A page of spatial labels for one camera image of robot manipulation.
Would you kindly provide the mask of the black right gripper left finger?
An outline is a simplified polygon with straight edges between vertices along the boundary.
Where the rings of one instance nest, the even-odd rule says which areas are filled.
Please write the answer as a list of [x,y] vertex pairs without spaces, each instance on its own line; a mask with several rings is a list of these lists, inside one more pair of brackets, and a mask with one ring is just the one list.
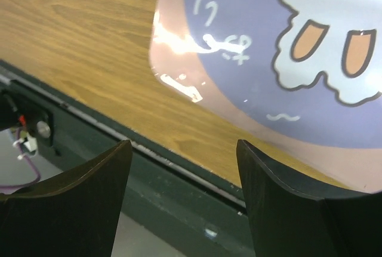
[[75,168],[1,195],[1,256],[110,256],[132,162],[122,141]]

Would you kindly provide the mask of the pink tin lid with bunny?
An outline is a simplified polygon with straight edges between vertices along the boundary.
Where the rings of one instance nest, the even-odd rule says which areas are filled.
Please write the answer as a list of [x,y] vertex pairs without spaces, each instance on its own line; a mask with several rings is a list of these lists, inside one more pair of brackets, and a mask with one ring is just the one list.
[[352,190],[381,190],[381,0],[158,0],[156,78]]

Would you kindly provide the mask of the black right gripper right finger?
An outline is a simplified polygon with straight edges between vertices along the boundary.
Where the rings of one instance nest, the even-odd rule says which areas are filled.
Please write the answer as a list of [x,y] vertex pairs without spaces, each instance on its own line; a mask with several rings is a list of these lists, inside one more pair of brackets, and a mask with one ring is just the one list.
[[311,178],[245,140],[236,157],[257,256],[381,255],[381,193]]

